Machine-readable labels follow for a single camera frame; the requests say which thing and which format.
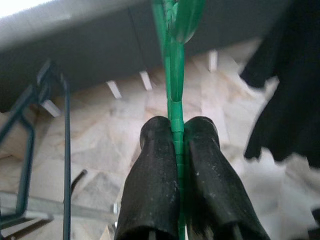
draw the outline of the green plastic clothespin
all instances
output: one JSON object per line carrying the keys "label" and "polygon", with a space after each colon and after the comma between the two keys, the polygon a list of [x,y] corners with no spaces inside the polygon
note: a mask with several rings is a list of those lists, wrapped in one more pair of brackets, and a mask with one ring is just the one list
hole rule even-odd
{"label": "green plastic clothespin", "polygon": [[193,36],[205,0],[153,0],[152,10],[165,68],[167,112],[176,154],[180,188],[179,239],[185,240],[184,44]]}

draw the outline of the marble floor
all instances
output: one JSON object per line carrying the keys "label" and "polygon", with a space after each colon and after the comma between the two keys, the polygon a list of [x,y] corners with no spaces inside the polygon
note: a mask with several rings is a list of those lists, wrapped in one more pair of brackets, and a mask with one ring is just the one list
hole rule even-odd
{"label": "marble floor", "polygon": [[[305,237],[307,229],[316,225],[310,209],[320,205],[320,173],[296,155],[283,165],[276,165],[267,150],[259,162],[243,158],[255,119],[277,87],[275,80],[257,91],[240,79],[238,73],[248,58],[246,48],[254,46],[220,50],[213,72],[208,71],[206,54],[186,61],[184,120],[207,116],[214,121],[221,150],[243,181],[272,240]],[[111,212],[113,204],[121,201],[124,181],[140,152],[141,127],[153,116],[167,115],[164,70],[153,69],[149,76],[151,91],[144,89],[138,74],[116,79],[121,99],[113,97],[107,84],[72,94],[72,179],[83,169],[88,172],[74,190],[74,205]],[[62,108],[63,99],[55,103]],[[30,196],[62,202],[64,116],[53,118],[41,111],[36,134]],[[0,191],[17,192],[20,168],[17,159],[0,159]],[[62,239],[62,222],[57,218],[22,239]],[[110,240],[113,234],[113,227],[105,221],[72,219],[73,240]]]}

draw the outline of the black fabric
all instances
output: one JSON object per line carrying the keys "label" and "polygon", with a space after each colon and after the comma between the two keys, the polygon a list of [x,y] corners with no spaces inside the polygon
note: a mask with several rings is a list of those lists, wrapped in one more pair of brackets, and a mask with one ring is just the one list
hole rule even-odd
{"label": "black fabric", "polygon": [[141,129],[141,153],[124,184],[115,240],[177,240],[180,197],[170,122],[151,118]]}
{"label": "black fabric", "polygon": [[184,142],[189,238],[269,240],[240,178],[220,151],[213,122],[201,116],[189,120]]}
{"label": "black fabric", "polygon": [[320,1],[295,0],[276,22],[241,77],[254,88],[279,85],[259,116],[244,156],[268,148],[275,161],[295,152],[320,167]]}

